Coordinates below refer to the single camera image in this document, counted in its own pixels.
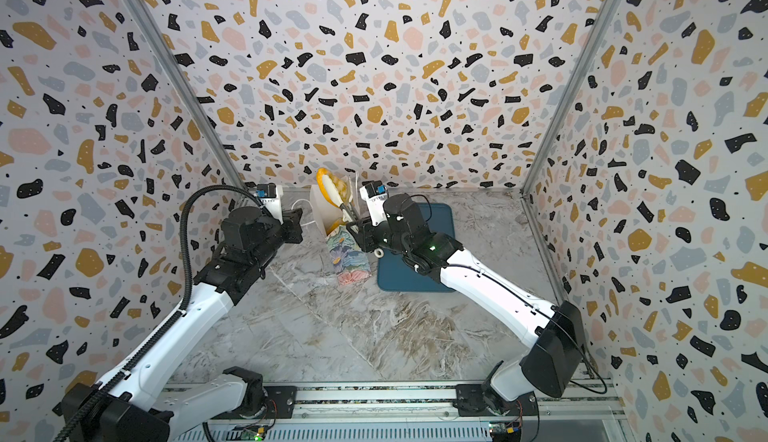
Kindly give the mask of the metal tongs cream tips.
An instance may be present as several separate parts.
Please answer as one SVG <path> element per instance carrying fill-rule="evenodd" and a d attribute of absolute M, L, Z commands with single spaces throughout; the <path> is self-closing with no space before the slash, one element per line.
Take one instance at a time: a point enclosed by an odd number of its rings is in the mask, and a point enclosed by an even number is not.
<path fill-rule="evenodd" d="M 343 224 L 362 251 L 382 258 L 384 251 L 374 240 L 372 222 L 357 212 L 348 184 L 325 168 L 318 170 L 316 181 L 326 201 L 341 210 Z"/>

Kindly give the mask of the floral paper bag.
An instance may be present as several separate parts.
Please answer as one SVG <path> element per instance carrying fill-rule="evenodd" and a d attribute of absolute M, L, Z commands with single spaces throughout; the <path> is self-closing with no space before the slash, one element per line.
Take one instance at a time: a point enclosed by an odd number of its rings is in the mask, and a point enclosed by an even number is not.
<path fill-rule="evenodd" d="M 351 180 L 348 177 L 340 178 L 345 180 L 351 189 L 352 202 L 357 209 Z M 310 189 L 308 199 L 294 202 L 292 208 L 298 208 L 301 202 L 309 204 L 311 216 L 309 221 L 301 222 L 302 228 L 315 227 L 321 232 L 338 282 L 341 285 L 348 285 L 367 280 L 372 275 L 368 256 L 360 249 L 343 224 L 341 210 L 326 201 L 317 182 Z"/>

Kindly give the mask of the striped croissant bread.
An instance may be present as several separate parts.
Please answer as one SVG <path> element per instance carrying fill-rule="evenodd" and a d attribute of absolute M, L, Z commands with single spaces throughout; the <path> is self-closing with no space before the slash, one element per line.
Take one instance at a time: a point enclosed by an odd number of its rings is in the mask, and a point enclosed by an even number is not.
<path fill-rule="evenodd" d="M 316 182 L 326 201 L 335 207 L 345 207 L 350 202 L 350 189 L 345 180 L 326 168 L 320 168 Z"/>

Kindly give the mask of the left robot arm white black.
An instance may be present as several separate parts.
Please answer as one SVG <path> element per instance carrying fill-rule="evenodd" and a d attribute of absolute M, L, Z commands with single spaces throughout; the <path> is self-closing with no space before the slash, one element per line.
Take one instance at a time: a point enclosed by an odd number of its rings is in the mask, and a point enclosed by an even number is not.
<path fill-rule="evenodd" d="M 78 383 L 61 402 L 59 441 L 171 441 L 221 414 L 260 417 L 272 408 L 261 374 L 230 367 L 183 395 L 164 387 L 177 367 L 266 273 L 285 244 L 303 240 L 301 209 L 275 218 L 237 208 L 224 219 L 224 242 L 185 288 L 179 307 L 124 361 L 92 384 Z"/>

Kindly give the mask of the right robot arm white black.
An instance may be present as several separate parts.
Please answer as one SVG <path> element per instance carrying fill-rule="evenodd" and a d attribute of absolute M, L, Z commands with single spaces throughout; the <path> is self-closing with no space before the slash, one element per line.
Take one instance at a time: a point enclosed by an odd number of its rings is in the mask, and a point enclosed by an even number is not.
<path fill-rule="evenodd" d="M 500 362 L 482 396 L 502 413 L 520 396 L 538 391 L 561 398 L 578 366 L 587 361 L 580 310 L 556 305 L 518 287 L 483 264 L 454 237 L 432 230 L 408 194 L 388 194 L 378 181 L 361 188 L 368 214 L 347 226 L 365 252 L 389 251 L 409 269 L 451 288 L 500 320 L 527 347 L 522 357 Z"/>

